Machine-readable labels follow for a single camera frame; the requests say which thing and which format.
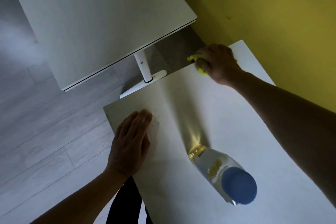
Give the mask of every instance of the hand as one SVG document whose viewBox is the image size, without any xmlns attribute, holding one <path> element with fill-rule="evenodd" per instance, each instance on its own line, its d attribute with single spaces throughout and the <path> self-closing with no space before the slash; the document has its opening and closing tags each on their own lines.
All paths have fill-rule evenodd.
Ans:
<svg viewBox="0 0 336 224">
<path fill-rule="evenodd" d="M 127 179 L 139 171 L 149 146 L 147 130 L 153 115 L 146 109 L 131 113 L 118 126 L 108 157 L 106 172 L 117 171 Z"/>
<path fill-rule="evenodd" d="M 235 78 L 243 72 L 233 57 L 232 50 L 222 44 L 212 44 L 199 49 L 207 60 L 199 59 L 197 64 L 218 84 L 232 86 Z"/>
</svg>

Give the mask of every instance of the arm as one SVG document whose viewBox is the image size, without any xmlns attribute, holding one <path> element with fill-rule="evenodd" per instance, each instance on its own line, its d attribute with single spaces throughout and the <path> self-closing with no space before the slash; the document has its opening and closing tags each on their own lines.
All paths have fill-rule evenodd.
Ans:
<svg viewBox="0 0 336 224">
<path fill-rule="evenodd" d="M 104 172 L 31 224 L 92 224 L 146 158 L 150 146 L 147 130 L 151 121 L 152 114 L 146 110 L 129 115 L 117 128 Z"/>
<path fill-rule="evenodd" d="M 198 65 L 250 103 L 283 149 L 336 207 L 336 113 L 243 71 L 224 45 L 213 44 L 198 53 L 207 58 Z"/>
</svg>

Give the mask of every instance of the plastic bottle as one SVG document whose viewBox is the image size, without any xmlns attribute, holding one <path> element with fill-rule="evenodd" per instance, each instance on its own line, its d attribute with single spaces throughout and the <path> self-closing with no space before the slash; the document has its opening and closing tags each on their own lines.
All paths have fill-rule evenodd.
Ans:
<svg viewBox="0 0 336 224">
<path fill-rule="evenodd" d="M 189 158 L 226 202 L 247 205 L 257 195 L 257 184 L 230 156 L 203 145 L 195 146 Z"/>
</svg>

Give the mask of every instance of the blue bottle cap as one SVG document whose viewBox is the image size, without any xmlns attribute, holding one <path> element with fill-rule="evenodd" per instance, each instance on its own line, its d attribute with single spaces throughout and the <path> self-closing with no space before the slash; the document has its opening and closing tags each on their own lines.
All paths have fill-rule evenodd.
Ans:
<svg viewBox="0 0 336 224">
<path fill-rule="evenodd" d="M 257 184 L 248 172 L 238 167 L 229 167 L 222 175 L 224 192 L 236 203 L 248 205 L 257 195 Z"/>
</svg>

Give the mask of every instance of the white board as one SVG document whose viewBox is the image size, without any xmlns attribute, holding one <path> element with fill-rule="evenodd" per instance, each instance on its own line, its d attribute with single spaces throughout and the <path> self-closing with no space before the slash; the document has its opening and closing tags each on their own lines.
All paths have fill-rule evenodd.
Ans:
<svg viewBox="0 0 336 224">
<path fill-rule="evenodd" d="M 19 0 L 67 90 L 196 19 L 184 0 Z"/>
<path fill-rule="evenodd" d="M 269 76 L 241 40 L 231 46 L 242 69 Z M 153 223 L 334 223 L 336 210 L 281 148 L 235 90 L 189 65 L 104 107 L 112 129 L 132 111 L 153 113 L 151 147 L 134 176 Z M 250 205 L 229 205 L 188 159 L 196 140 L 239 162 L 256 180 Z"/>
</svg>

